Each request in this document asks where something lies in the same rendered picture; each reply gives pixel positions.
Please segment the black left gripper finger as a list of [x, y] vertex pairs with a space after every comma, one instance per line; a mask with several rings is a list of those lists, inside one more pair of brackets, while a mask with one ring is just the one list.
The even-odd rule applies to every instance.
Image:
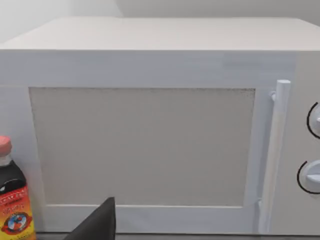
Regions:
[[63, 240], [116, 240], [115, 198], [107, 198]]

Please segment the pale microwave door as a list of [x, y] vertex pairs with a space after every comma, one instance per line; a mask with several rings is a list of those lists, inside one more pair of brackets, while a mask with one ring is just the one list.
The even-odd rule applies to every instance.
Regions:
[[253, 234], [291, 51], [0, 50], [0, 134], [35, 227], [115, 197], [119, 233]]

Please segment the dark bottle with red cap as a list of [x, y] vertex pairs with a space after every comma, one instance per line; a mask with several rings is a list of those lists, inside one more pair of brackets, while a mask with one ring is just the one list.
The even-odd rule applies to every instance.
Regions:
[[36, 240], [27, 180], [11, 152], [11, 139], [0, 136], [0, 240]]

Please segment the pale microwave oven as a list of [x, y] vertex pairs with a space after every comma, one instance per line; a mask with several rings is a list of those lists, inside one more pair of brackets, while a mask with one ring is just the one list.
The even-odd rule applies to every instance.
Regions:
[[297, 172], [320, 160], [307, 114], [320, 103], [320, 27], [293, 18], [67, 17], [0, 44], [0, 50], [275, 51], [296, 55], [277, 169], [272, 235], [320, 235], [320, 195]]

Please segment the white microwave knob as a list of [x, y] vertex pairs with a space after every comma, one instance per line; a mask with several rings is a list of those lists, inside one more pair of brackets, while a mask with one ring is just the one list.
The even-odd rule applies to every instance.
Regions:
[[315, 102], [306, 117], [308, 131], [316, 139], [320, 140], [320, 103]]
[[320, 195], [320, 160], [305, 161], [296, 174], [298, 186], [310, 195]]

